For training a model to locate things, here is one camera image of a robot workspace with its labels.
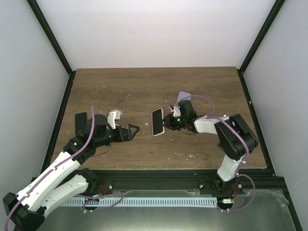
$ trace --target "clear plastic piece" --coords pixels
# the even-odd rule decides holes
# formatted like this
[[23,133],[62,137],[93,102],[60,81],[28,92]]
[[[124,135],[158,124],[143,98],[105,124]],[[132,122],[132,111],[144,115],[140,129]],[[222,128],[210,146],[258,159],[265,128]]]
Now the clear plastic piece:
[[182,100],[191,100],[191,98],[192,98],[191,94],[180,91],[177,102],[182,101]]

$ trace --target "cable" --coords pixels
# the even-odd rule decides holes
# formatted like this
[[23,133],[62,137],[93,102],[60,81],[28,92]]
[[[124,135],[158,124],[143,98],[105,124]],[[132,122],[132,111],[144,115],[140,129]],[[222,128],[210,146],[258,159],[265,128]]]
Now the cable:
[[105,197],[111,197],[111,196],[123,196],[122,193],[113,193],[113,194],[108,194],[108,195],[103,195],[103,196],[84,196],[84,195],[76,195],[75,197],[83,197],[83,198],[87,198],[87,199],[93,199],[93,200],[96,200],[96,199],[102,199],[102,198],[105,198]]
[[[124,199],[124,197],[121,197],[120,200],[118,200],[117,202],[115,202],[113,205],[111,205],[111,206],[109,206],[109,207],[102,208],[102,209],[90,210],[90,212],[91,212],[91,213],[97,213],[97,212],[102,212],[102,211],[108,210],[108,209],[110,209],[110,208],[115,207],[117,204],[121,203],[121,201],[122,201],[123,199]],[[83,204],[82,208],[84,209],[84,213],[86,213],[87,211],[89,211],[89,210],[87,210],[87,209],[85,208],[86,204],[88,204],[89,202],[92,202],[92,201],[95,201],[95,200],[89,200],[89,201],[86,201],[86,202]]]
[[189,135],[189,136],[194,136],[194,135],[196,134],[195,132],[194,132],[193,134],[188,134],[188,133],[183,132],[181,129],[180,129],[180,131],[181,131],[183,134]]
[[104,154],[106,154],[107,152],[109,152],[110,149],[111,149],[111,144],[110,144],[110,146],[109,146],[109,148],[108,148],[108,150],[107,150],[106,152],[101,153],[101,154],[98,154],[98,155],[93,155],[92,157],[97,157],[97,156],[100,156],[100,155],[104,155]]
[[[210,118],[219,120],[240,140],[240,142],[243,144],[246,150],[245,156],[242,158],[242,161],[244,161],[249,156],[249,149],[245,141],[242,139],[242,137],[229,124],[227,124],[222,118],[219,118],[219,117],[210,117]],[[238,171],[240,170],[241,163],[238,165],[237,169],[235,170],[235,173],[238,173]]]
[[236,189],[235,189],[235,186],[234,186],[234,185],[231,185],[231,188],[232,188],[232,189],[233,189],[233,191],[234,191],[233,198],[234,198],[234,202],[235,202],[235,197],[236,197]]
[[[119,204],[123,199],[123,194],[122,193],[113,193],[113,194],[109,194],[109,195],[103,195],[103,196],[83,196],[83,195],[77,195],[76,197],[83,197],[83,198],[86,198],[86,199],[91,199],[90,201],[96,201],[96,199],[103,199],[105,197],[111,197],[111,196],[122,196],[121,199],[119,201],[117,201],[116,203],[114,203],[113,205],[107,207],[107,208],[103,208],[103,209],[99,209],[99,210],[93,210],[93,212],[101,212],[101,211],[104,211],[104,210],[107,210],[107,209],[110,209],[110,208],[113,208],[114,206],[116,206],[117,204]],[[84,211],[86,211],[86,208],[85,208],[85,205],[87,203],[89,203],[90,201],[86,201],[84,204],[83,204],[83,209]]]
[[240,207],[240,208],[236,208],[236,209],[232,209],[232,210],[229,210],[229,212],[236,212],[236,211],[240,211],[244,208],[246,208],[247,206],[249,206],[252,201],[254,200],[255,196],[256,196],[256,186],[255,186],[255,183],[254,181],[250,178],[250,176],[246,175],[246,174],[239,174],[237,175],[236,177],[246,177],[247,179],[250,180],[251,184],[252,184],[252,187],[253,187],[253,194],[252,194],[252,198],[250,199],[250,201],[245,204],[244,206]]
[[[91,106],[91,112],[92,112],[92,125],[91,125],[91,131],[90,131],[90,134],[89,134],[89,137],[86,141],[86,143],[84,144],[84,146],[79,149],[76,153],[74,153],[73,155],[71,155],[70,157],[66,158],[65,160],[61,161],[60,163],[58,163],[57,165],[55,165],[55,169],[57,169],[60,165],[64,164],[66,161],[74,158],[75,156],[77,156],[79,153],[81,153],[89,144],[91,138],[92,138],[92,135],[93,135],[93,132],[94,132],[94,122],[95,122],[95,116],[94,116],[94,105]],[[26,196],[23,196],[16,204],[15,206],[12,208],[12,210],[9,212],[6,220],[5,220],[5,223],[4,223],[4,230],[5,231],[9,231],[9,221],[13,215],[13,213],[15,212],[15,210],[17,209],[17,207],[25,200],[26,197],[29,196],[29,194],[31,192],[33,192],[33,190],[46,178],[49,176],[49,174],[52,173],[52,171],[54,171],[54,169],[50,169],[48,172],[46,172],[46,174],[44,176],[42,176],[38,181],[37,183],[35,183],[32,188],[26,193],[27,195]]]
[[94,109],[95,109],[96,111],[98,111],[100,114],[102,114],[103,116],[108,117],[108,113],[103,112],[102,110],[100,110],[100,109],[99,109],[99,108],[97,108],[96,106],[94,106]]
[[212,112],[209,113],[209,114],[207,114],[207,116],[208,116],[208,115],[210,116],[210,115],[212,115],[212,114],[215,113],[215,105],[214,105],[214,103],[213,103],[212,101],[210,101],[208,98],[206,98],[206,97],[204,97],[204,96],[202,96],[202,95],[186,96],[186,97],[184,97],[183,99],[181,99],[180,101],[177,101],[174,105],[177,105],[179,102],[181,102],[181,101],[183,101],[183,100],[186,100],[186,99],[188,99],[188,98],[190,98],[190,97],[199,97],[199,98],[205,99],[206,101],[208,101],[208,102],[212,105]]
[[107,188],[105,187],[105,186],[103,186],[103,185],[100,185],[100,186],[98,186],[97,187],[98,189],[105,189],[105,194],[104,195],[106,195],[107,194]]

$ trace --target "smartphone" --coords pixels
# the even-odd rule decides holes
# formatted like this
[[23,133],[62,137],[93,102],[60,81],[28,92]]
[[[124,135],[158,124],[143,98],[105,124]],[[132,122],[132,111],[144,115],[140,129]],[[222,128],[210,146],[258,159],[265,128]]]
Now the smartphone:
[[82,130],[85,129],[87,125],[87,113],[78,113],[75,115],[75,135]]
[[164,111],[162,108],[158,108],[152,111],[152,134],[153,136],[159,136],[165,133],[165,127],[163,126]]

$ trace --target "wooden surface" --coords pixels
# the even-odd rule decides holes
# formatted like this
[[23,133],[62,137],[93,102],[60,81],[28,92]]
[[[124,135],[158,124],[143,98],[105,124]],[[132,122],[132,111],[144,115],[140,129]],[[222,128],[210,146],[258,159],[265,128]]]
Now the wooden surface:
[[[105,155],[89,158],[82,168],[217,168],[224,152],[217,148],[212,134],[185,135],[166,129],[152,136],[151,112],[175,103],[180,91],[203,95],[214,102],[215,116],[240,113],[255,132],[244,92],[235,67],[117,68],[79,69],[68,99],[52,159],[75,135],[76,113],[87,112],[94,104],[104,112],[123,112],[118,124],[131,123],[141,129],[134,140],[113,143]],[[211,105],[200,98],[192,104],[198,115],[211,112]],[[97,149],[96,154],[108,147]],[[244,167],[266,167],[260,146]]]

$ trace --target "gray metal surface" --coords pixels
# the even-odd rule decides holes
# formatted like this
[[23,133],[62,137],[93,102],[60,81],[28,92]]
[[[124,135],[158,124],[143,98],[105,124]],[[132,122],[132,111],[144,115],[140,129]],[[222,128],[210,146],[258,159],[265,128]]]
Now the gray metal surface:
[[[237,206],[250,196],[237,196]],[[287,202],[280,192],[258,191],[254,202],[234,213],[215,208],[118,207],[84,214],[78,207],[59,207],[39,231],[294,231]]]

